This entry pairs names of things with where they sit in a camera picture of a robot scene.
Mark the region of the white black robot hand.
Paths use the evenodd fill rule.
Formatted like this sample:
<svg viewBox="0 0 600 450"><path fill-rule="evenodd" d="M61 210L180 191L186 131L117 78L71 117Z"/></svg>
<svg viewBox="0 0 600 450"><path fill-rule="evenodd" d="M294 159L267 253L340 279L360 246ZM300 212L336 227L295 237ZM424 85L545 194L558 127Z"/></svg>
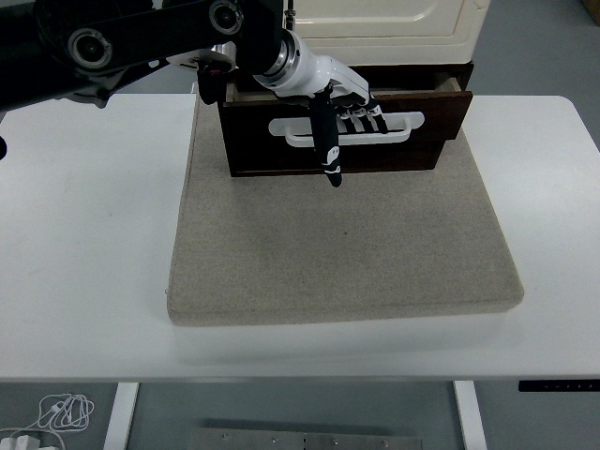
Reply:
<svg viewBox="0 0 600 450"><path fill-rule="evenodd" d="M274 65L254 79L276 97L307 108L315 156L335 188L342 183L337 119L356 117L367 132L388 132L368 82L336 59L314 54L294 34L281 42Z"/></svg>

